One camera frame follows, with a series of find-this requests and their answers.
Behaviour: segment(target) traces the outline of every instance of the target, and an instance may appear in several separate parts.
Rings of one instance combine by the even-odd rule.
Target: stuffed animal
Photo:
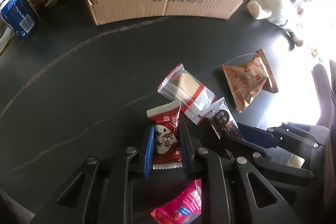
[[[250,0],[247,9],[253,18],[267,18],[285,29],[298,47],[303,45],[302,34],[296,25],[299,15],[290,0]]]

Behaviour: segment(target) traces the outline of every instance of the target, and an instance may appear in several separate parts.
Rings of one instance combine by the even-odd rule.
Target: barcode
[[[34,25],[34,21],[32,21],[28,14],[26,14],[26,16],[20,22],[20,26],[23,28],[23,30],[25,30],[26,33],[29,33]]]

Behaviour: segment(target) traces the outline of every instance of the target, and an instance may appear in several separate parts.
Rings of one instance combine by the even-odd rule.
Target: blue container
[[[19,38],[27,37],[37,24],[37,16],[27,0],[5,0],[1,18]]]

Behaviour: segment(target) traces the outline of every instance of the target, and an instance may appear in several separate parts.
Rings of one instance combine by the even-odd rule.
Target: plush toy foot
[[[295,45],[297,45],[298,47],[301,47],[303,45],[303,39],[298,38],[292,29],[286,29],[286,31],[288,32]]]
[[[255,19],[264,19],[271,16],[272,12],[268,10],[263,10],[258,2],[251,0],[247,4],[247,9],[250,12],[250,15]]]

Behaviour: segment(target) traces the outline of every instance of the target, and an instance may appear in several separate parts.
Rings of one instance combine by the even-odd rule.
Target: black table
[[[262,90],[239,114],[221,64],[245,62],[259,48],[279,93]],[[176,16],[94,26],[85,0],[59,0],[30,37],[13,38],[0,55],[0,187],[36,213],[87,157],[111,157],[141,139],[146,110],[168,102],[157,86],[181,62],[226,97],[237,122],[266,129],[283,121],[315,124],[319,117],[308,48],[254,20],[246,4],[229,20]],[[220,152],[214,133],[188,125],[202,145]],[[183,180],[182,172],[169,174],[167,189],[182,190],[169,184]]]

